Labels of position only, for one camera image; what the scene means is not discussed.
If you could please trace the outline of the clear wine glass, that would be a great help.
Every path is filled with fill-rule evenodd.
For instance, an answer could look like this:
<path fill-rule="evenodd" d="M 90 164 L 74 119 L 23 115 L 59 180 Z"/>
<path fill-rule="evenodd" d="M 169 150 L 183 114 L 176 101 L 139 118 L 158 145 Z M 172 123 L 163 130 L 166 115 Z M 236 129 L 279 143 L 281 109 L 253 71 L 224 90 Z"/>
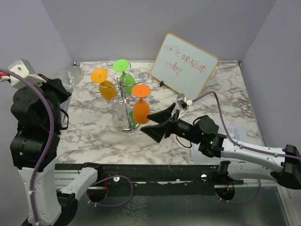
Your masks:
<path fill-rule="evenodd" d="M 142 81 L 146 81 L 150 77 L 150 70 L 145 67 L 134 69 L 134 76 Z"/>
<path fill-rule="evenodd" d="M 114 112 L 112 115 L 112 124 L 114 128 L 118 131 L 123 131 L 128 124 L 126 113 L 127 101 L 121 96 L 116 96 L 108 102 L 108 107 Z"/>
<path fill-rule="evenodd" d="M 54 79 L 60 79 L 64 88 L 72 93 L 83 79 L 83 71 L 77 66 L 65 67 L 54 73 Z"/>

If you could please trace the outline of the orange wine glass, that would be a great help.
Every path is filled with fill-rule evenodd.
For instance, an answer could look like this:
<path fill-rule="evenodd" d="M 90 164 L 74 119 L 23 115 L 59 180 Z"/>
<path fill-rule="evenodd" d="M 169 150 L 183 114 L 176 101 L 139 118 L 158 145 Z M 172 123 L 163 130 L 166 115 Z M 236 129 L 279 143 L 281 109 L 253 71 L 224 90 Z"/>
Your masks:
<path fill-rule="evenodd" d="M 146 124 L 149 122 L 147 116 L 151 113 L 151 110 L 144 98 L 150 93 L 151 89 L 145 84 L 139 84 L 132 88 L 132 94 L 139 98 L 133 107 L 133 119 L 138 124 Z"/>
<path fill-rule="evenodd" d="M 105 101 L 110 101 L 116 96 L 114 84 L 108 80 L 109 72 L 104 68 L 97 68 L 91 73 L 91 81 L 97 86 L 91 88 L 90 96 L 92 98 L 102 98 Z"/>

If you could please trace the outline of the green wine glass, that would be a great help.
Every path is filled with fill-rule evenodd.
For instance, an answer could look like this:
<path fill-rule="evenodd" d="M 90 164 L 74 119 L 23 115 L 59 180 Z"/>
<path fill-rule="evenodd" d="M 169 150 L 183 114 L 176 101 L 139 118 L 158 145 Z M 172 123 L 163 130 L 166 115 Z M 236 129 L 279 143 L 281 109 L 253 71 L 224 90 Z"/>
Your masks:
<path fill-rule="evenodd" d="M 112 66 L 115 72 L 121 73 L 120 79 L 124 84 L 125 92 L 128 95 L 132 94 L 132 88 L 135 86 L 135 78 L 129 73 L 131 70 L 131 64 L 126 59 L 119 59 L 114 62 Z"/>

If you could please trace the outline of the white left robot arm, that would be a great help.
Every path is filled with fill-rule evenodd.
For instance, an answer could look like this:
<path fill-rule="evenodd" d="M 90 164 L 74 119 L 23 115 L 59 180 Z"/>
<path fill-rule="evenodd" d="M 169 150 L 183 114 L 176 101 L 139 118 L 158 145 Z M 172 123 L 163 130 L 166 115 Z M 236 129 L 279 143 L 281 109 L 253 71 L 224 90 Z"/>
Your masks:
<path fill-rule="evenodd" d="M 24 182 L 28 226 L 66 226 L 90 185 L 103 182 L 102 166 L 85 163 L 65 188 L 56 189 L 56 151 L 63 130 L 60 107 L 70 97 L 60 79 L 42 77 L 41 85 L 24 86 L 13 96 L 11 112 L 18 121 L 10 144 L 13 164 Z"/>

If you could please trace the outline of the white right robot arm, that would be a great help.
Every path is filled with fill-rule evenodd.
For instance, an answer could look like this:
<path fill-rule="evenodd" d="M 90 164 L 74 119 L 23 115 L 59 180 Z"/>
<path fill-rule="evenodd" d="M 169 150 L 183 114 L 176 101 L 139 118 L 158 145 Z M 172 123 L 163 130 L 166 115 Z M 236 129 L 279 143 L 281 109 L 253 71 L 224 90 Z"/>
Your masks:
<path fill-rule="evenodd" d="M 147 116 L 156 125 L 144 126 L 141 131 L 157 143 L 175 134 L 198 145 L 198 150 L 209 158 L 230 158 L 242 161 L 242 167 L 228 163 L 227 168 L 216 172 L 221 184 L 244 178 L 276 181 L 279 185 L 299 190 L 301 188 L 301 155 L 297 147 L 271 148 L 251 145 L 220 134 L 219 126 L 207 115 L 198 117 L 192 124 L 179 119 L 175 104 L 158 113 Z"/>

